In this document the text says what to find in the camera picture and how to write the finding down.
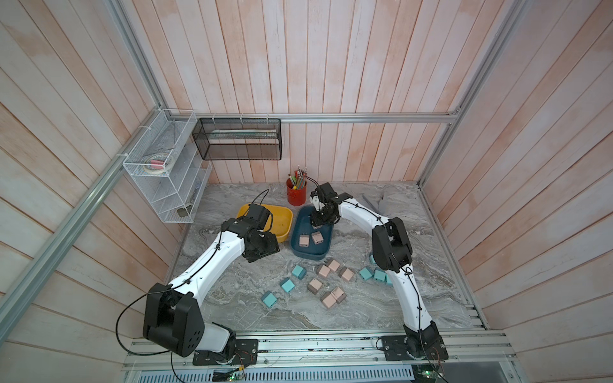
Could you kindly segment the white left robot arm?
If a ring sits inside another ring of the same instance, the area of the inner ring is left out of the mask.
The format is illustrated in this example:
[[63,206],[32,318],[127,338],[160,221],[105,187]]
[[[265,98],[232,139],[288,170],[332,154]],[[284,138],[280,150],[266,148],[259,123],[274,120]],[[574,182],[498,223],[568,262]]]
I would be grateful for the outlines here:
[[251,204],[245,215],[221,224],[213,244],[169,284],[155,284],[145,303],[143,337],[180,357],[209,352],[225,361],[236,353],[236,333],[204,321],[201,306],[214,283],[239,257],[254,263],[279,252],[267,227],[271,212]]

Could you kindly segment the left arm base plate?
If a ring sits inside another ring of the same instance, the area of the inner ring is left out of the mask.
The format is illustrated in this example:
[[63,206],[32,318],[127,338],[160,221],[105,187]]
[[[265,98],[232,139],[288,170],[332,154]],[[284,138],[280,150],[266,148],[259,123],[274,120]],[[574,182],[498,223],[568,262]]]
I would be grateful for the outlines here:
[[230,366],[255,365],[258,359],[259,341],[257,339],[231,339],[221,353],[196,351],[193,365],[196,366]]

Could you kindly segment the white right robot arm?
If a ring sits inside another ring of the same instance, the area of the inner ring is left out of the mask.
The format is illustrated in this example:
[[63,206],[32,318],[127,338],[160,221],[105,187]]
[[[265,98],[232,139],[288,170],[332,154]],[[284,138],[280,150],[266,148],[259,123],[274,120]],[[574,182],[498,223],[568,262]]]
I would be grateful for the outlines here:
[[418,290],[412,268],[413,248],[403,221],[387,218],[368,209],[353,196],[338,194],[329,183],[311,193],[315,226],[336,224],[345,219],[368,231],[377,266],[386,273],[402,308],[408,355],[417,360],[429,357],[427,351],[442,340]]

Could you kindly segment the pink plug top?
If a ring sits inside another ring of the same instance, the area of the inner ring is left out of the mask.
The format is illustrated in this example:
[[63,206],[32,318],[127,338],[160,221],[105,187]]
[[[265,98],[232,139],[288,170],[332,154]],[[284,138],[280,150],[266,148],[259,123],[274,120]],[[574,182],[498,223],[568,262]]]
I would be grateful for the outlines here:
[[331,271],[337,272],[341,267],[341,263],[336,259],[328,259],[326,262],[326,266],[330,268]]

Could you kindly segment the yellow plastic bin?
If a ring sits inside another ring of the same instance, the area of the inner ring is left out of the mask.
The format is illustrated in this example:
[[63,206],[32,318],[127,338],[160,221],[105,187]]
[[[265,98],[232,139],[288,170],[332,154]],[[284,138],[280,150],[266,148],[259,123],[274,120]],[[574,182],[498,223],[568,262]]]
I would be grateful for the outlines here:
[[272,235],[279,244],[287,240],[293,220],[293,212],[276,205],[245,204],[239,210],[236,222],[248,229],[250,243],[269,244]]

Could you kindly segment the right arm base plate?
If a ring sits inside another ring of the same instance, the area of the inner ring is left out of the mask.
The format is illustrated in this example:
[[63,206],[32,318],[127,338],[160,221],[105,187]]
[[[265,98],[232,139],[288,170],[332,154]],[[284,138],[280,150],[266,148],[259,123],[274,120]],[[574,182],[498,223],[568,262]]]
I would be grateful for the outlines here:
[[380,345],[388,362],[448,360],[449,354],[441,336],[433,338],[411,338],[407,336],[385,336]]

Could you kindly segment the dark teal plastic bin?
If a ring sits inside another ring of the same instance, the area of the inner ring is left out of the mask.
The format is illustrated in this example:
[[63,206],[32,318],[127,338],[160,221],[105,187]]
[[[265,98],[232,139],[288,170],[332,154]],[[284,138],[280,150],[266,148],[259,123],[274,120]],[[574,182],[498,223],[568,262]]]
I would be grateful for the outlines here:
[[294,255],[299,258],[321,261],[330,250],[334,225],[314,227],[311,224],[311,212],[314,212],[312,206],[299,210],[291,233],[290,246]]

